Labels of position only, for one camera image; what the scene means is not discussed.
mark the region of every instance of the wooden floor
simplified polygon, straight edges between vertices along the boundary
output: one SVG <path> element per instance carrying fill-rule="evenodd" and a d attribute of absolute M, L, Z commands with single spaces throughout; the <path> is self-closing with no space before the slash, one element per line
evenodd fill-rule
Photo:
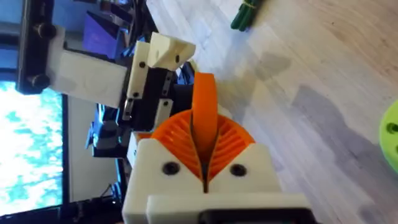
<path fill-rule="evenodd" d="M 147 0 L 159 31 L 197 45 L 219 104 L 269 146 L 286 192 L 323 223 L 398 223 L 398 174 L 378 144 L 398 100 L 397 0 L 266 0 L 231 30 L 241 0 Z"/>

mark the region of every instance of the screw head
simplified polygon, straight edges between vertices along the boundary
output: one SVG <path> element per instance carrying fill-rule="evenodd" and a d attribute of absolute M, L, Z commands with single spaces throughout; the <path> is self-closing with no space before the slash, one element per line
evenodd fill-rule
<path fill-rule="evenodd" d="M 57 35 L 57 28 L 49 23 L 42 23 L 37 26 L 38 35 L 46 40 L 51 40 Z"/>
<path fill-rule="evenodd" d="M 29 79 L 32 86 L 38 89 L 45 89 L 50 86 L 50 78 L 44 74 L 35 75 Z"/>
<path fill-rule="evenodd" d="M 163 165 L 162 171 L 166 175 L 175 175 L 180 172 L 180 165 L 176 162 L 166 162 Z"/>
<path fill-rule="evenodd" d="M 247 169 L 242 164 L 233 164 L 229 170 L 236 177 L 243 177 L 247 174 Z"/>

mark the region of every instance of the purple panel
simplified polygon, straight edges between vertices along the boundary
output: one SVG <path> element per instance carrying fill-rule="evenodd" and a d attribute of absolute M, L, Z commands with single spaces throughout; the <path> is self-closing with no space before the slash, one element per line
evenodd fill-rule
<path fill-rule="evenodd" d="M 83 48 L 89 52 L 115 58 L 118 40 L 113 38 L 89 14 L 86 15 Z"/>

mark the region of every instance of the green object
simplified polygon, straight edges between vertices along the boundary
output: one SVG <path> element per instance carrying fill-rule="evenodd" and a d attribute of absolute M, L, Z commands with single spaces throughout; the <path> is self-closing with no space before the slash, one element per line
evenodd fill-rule
<path fill-rule="evenodd" d="M 238 14 L 231 23 L 232 29 L 245 31 L 252 23 L 256 15 L 256 7 L 259 0 L 245 0 L 239 7 Z"/>
<path fill-rule="evenodd" d="M 391 105 L 384 114 L 379 134 L 384 157 L 398 172 L 398 101 Z"/>

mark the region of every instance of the window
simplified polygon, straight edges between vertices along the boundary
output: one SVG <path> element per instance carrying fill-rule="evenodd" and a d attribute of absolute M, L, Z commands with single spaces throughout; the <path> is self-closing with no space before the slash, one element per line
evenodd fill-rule
<path fill-rule="evenodd" d="M 62 95 L 0 82 L 0 216 L 62 203 Z"/>

